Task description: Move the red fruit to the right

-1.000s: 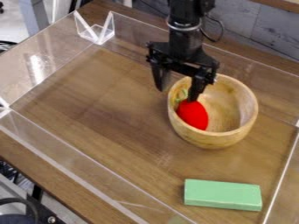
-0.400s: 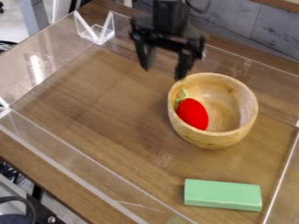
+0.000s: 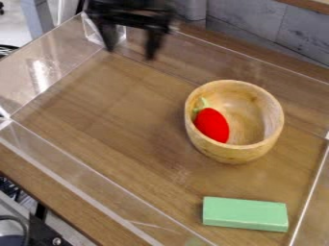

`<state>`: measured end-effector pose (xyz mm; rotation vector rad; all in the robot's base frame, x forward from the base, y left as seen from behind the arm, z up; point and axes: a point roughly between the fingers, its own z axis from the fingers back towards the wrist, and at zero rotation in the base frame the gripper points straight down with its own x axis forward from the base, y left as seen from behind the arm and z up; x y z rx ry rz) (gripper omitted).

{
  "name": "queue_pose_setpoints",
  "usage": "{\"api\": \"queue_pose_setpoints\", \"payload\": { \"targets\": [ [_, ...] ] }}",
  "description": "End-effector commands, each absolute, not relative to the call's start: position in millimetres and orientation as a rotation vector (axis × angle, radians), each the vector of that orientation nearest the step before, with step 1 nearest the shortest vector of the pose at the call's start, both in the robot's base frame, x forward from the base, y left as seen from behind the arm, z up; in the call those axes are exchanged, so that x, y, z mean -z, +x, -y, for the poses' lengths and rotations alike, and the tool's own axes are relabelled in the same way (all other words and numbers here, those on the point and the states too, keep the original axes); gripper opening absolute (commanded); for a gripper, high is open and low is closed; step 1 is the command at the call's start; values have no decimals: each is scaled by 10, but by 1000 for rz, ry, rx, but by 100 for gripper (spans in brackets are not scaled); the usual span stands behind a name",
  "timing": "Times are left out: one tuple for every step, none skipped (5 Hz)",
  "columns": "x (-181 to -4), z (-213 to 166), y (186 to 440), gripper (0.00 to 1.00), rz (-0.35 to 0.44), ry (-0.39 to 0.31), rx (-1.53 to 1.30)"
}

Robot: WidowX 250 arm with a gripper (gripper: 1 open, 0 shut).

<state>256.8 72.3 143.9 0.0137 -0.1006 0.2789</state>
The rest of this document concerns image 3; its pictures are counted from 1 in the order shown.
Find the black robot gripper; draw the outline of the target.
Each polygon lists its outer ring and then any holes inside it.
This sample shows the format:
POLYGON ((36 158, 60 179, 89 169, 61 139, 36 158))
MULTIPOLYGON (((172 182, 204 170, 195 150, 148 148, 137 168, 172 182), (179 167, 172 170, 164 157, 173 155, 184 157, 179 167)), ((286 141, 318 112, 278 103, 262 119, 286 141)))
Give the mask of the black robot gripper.
POLYGON ((94 20, 105 22, 100 24, 98 32, 109 52, 117 43, 113 25, 117 24, 147 30, 145 59, 151 61, 155 58, 175 17, 172 0, 89 0, 85 13, 94 20))

